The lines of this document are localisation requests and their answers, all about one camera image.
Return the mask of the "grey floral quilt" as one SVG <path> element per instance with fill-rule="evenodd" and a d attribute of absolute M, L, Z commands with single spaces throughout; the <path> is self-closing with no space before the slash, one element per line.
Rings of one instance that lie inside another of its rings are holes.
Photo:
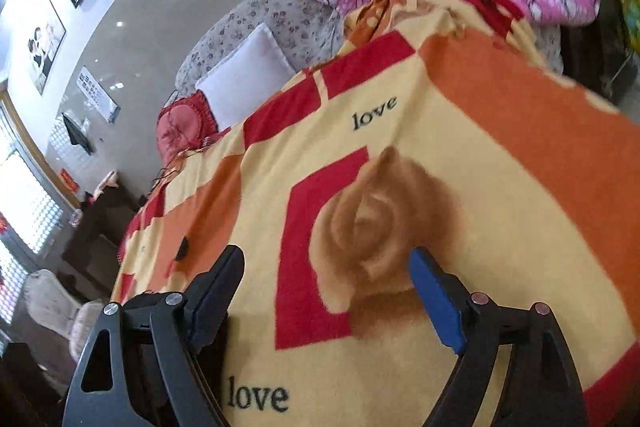
<path fill-rule="evenodd" d="M 261 23 L 276 38 L 295 75 L 329 61 L 340 49 L 356 46 L 360 18 L 372 16 L 382 2 L 364 0 L 363 6 L 343 15 L 335 6 L 316 0 L 243 0 L 214 23 L 188 53 L 176 75 L 176 93 L 185 98 L 198 90 L 195 83 Z"/>

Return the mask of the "beige upholstered chair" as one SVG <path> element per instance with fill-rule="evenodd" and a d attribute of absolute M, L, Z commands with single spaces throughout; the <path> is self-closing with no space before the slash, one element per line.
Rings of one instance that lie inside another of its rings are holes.
<path fill-rule="evenodd" d="M 100 299 L 81 303 L 47 269 L 27 275 L 24 298 L 29 316 L 66 339 L 70 356 L 78 362 L 105 303 Z"/>

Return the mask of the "black and white portrait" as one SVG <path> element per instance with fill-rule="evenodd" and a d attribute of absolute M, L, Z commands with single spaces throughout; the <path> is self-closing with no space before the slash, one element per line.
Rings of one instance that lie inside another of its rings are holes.
<path fill-rule="evenodd" d="M 35 25 L 27 40 L 29 76 L 37 92 L 43 94 L 66 28 L 50 0 L 40 3 Z"/>

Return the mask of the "black hanging cloth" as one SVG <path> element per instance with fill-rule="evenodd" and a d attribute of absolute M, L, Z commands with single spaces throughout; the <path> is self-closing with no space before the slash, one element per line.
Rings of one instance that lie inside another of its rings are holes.
<path fill-rule="evenodd" d="M 62 119 L 68 139 L 70 139 L 70 144 L 73 146 L 79 145 L 89 156 L 91 156 L 94 153 L 93 146 L 85 136 L 85 133 L 82 132 L 77 124 L 75 124 L 66 114 L 62 115 Z"/>

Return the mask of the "red ruffled cushion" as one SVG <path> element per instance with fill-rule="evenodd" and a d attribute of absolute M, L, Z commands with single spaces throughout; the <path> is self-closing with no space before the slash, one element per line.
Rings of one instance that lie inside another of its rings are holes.
<path fill-rule="evenodd" d="M 186 98 L 178 98 L 160 111 L 155 136 L 163 166 L 186 150 L 198 150 L 218 133 L 218 124 L 205 94 L 196 90 Z"/>

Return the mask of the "white pillow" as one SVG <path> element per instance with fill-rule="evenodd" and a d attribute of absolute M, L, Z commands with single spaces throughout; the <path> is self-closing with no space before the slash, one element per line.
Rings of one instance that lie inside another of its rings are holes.
<path fill-rule="evenodd" d="M 219 130 L 242 122 L 295 75 L 265 23 L 195 83 Z"/>

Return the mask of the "red orange love blanket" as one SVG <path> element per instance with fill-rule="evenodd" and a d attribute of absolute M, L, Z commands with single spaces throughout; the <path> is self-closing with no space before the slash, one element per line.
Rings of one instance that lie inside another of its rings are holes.
<path fill-rule="evenodd" d="M 235 426 L 417 426 L 454 366 L 410 282 L 424 246 L 501 306 L 548 303 L 604 426 L 639 406 L 639 128 L 544 64 L 506 0 L 372 0 L 346 41 L 132 220 L 113 298 L 245 255 Z"/>

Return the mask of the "blue white wall poster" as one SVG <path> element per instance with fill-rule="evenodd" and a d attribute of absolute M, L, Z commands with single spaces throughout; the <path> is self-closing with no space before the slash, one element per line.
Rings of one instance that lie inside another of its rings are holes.
<path fill-rule="evenodd" d="M 98 111 L 107 124 L 114 124 L 120 107 L 93 77 L 86 66 L 82 66 L 77 78 L 77 86 L 89 103 Z"/>

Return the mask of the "dark wooden console table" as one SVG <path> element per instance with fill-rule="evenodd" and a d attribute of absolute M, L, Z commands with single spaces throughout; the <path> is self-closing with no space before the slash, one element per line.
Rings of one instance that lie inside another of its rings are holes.
<path fill-rule="evenodd" d="M 102 296 L 112 293 L 119 270 L 119 247 L 140 208 L 126 187 L 107 185 L 82 210 L 79 225 L 65 246 L 62 259 Z"/>

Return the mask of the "green patterned cloth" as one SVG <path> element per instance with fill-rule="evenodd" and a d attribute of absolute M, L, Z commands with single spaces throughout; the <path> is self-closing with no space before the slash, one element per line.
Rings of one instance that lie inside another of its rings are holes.
<path fill-rule="evenodd" d="M 620 0 L 631 46 L 639 49 L 640 0 Z"/>

